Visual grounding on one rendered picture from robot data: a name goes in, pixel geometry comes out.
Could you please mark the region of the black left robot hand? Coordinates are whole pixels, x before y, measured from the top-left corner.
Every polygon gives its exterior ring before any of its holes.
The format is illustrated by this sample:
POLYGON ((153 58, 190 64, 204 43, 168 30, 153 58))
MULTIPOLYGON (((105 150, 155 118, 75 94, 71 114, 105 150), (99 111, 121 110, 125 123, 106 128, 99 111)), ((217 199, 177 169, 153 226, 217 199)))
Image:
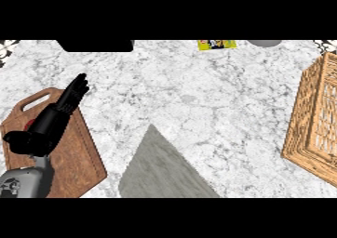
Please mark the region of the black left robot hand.
POLYGON ((35 117, 26 131, 10 131, 3 137, 10 151, 32 156, 49 155, 63 136, 69 117, 88 92, 87 75, 80 73, 71 81, 59 100, 50 103, 35 117))

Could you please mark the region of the wicker basket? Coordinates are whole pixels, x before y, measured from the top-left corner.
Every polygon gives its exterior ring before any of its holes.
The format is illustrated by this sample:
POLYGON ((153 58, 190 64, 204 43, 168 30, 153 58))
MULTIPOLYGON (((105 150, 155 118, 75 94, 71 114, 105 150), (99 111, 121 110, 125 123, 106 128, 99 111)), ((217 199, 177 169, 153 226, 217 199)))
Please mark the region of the wicker basket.
POLYGON ((337 187, 337 55, 303 71, 282 157, 337 187))

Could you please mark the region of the brown wooden cutting board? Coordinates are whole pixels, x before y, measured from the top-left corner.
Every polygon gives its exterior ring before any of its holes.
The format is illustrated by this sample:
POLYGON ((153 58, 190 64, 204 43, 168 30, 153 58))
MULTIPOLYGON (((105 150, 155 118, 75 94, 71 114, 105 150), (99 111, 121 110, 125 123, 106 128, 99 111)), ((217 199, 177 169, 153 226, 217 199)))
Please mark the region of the brown wooden cutting board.
MULTIPOLYGON (((0 125, 0 133, 21 131, 63 90, 49 87, 22 99, 0 125)), ((69 124, 59 144, 50 154, 54 170, 49 198, 78 198, 108 177, 102 158, 96 150, 88 127, 80 110, 69 118, 69 124)))

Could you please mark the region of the black appliance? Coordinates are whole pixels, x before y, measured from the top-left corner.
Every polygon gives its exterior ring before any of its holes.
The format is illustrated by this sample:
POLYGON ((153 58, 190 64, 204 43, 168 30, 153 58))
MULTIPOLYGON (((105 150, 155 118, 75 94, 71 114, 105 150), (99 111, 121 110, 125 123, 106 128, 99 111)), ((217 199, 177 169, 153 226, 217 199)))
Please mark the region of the black appliance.
POLYGON ((131 40, 59 40, 60 47, 74 52, 130 52, 133 50, 131 40))

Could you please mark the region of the yellow printed box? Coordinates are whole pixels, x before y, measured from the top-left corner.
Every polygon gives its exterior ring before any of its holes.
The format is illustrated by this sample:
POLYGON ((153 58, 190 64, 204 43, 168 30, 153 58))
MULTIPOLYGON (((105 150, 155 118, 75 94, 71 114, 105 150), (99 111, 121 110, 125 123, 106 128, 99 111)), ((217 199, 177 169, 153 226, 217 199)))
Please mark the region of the yellow printed box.
POLYGON ((213 49, 224 49, 224 48, 235 48, 235 47, 236 47, 235 40, 199 40, 198 41, 199 50, 213 50, 213 49))

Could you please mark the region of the grey round object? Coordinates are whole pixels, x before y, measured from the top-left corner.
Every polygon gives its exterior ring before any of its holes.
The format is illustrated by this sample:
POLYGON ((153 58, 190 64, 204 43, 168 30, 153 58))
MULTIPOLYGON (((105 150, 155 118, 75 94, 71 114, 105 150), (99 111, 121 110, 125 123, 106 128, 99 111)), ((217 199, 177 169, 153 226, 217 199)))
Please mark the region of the grey round object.
POLYGON ((273 47, 282 43, 282 40, 248 40, 248 42, 258 47, 273 47))

